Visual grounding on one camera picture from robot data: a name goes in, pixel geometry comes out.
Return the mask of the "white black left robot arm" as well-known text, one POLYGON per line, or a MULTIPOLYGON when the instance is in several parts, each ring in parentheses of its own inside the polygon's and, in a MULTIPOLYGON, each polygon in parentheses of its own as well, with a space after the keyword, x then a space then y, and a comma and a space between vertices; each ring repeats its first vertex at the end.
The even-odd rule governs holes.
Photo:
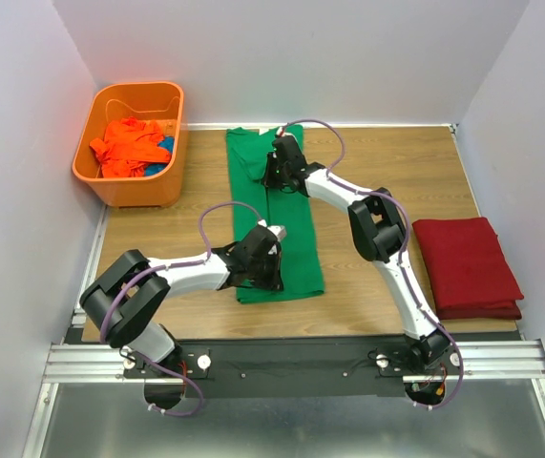
POLYGON ((79 304, 103 343, 143 355, 155 375, 166 377, 177 369, 179 344, 153 322, 161 304, 200 290, 283 290, 285 236, 281 225, 260 221, 243 239, 194 257, 159 260, 129 250, 81 294, 79 304))

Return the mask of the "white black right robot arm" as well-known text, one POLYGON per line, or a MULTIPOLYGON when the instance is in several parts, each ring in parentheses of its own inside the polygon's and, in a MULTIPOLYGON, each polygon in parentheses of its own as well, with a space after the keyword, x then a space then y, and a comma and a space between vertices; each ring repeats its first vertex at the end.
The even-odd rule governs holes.
POLYGON ((356 251, 378 270, 397 306, 408 367, 425 374, 438 366, 451 340, 411 268, 405 210, 388 190, 356 186, 318 162, 308 163, 295 136, 281 133, 267 155, 262 184, 321 200, 347 215, 356 251))

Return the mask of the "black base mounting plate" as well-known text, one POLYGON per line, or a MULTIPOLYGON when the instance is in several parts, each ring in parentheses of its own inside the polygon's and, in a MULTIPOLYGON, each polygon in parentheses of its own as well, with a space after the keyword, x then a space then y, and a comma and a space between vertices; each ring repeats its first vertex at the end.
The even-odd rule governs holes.
POLYGON ((126 352, 124 375, 144 382, 147 402, 176 406, 181 396, 297 398, 407 397, 438 406, 447 381, 461 373, 448 343, 412 344, 399 335, 361 337, 183 340, 151 366, 126 352))

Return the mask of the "blue t-shirt in basket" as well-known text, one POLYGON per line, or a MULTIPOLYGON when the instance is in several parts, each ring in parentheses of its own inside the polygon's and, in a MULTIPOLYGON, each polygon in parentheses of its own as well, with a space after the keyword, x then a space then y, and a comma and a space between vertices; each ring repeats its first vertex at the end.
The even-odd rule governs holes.
POLYGON ((153 158, 144 169, 144 175, 150 177, 162 172, 173 157, 174 147, 175 139, 172 136, 166 136, 161 140, 157 145, 153 158))

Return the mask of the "orange plastic laundry basket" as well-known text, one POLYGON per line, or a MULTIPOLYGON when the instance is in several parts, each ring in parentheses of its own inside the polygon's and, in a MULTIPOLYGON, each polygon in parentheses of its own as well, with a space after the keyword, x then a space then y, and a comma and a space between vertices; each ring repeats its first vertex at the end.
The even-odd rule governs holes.
POLYGON ((94 98, 73 175, 112 207, 168 206, 186 160, 184 92, 168 81, 114 84, 94 98))

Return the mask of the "orange t-shirt in basket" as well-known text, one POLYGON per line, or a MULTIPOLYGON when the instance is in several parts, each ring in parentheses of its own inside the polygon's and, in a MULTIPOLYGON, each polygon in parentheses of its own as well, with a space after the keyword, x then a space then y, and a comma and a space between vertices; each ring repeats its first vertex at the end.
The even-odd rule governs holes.
POLYGON ((104 136, 93 139, 90 148, 103 178, 146 177, 144 169, 166 136, 171 135, 156 120, 127 117, 110 122, 104 136))

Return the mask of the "folded dark red t-shirt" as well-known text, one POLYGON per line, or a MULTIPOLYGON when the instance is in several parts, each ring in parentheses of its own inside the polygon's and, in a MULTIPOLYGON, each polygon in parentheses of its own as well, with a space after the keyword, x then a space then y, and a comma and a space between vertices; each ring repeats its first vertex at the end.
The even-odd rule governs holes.
POLYGON ((522 318, 524 295, 487 219, 419 219, 412 228, 439 318, 522 318))

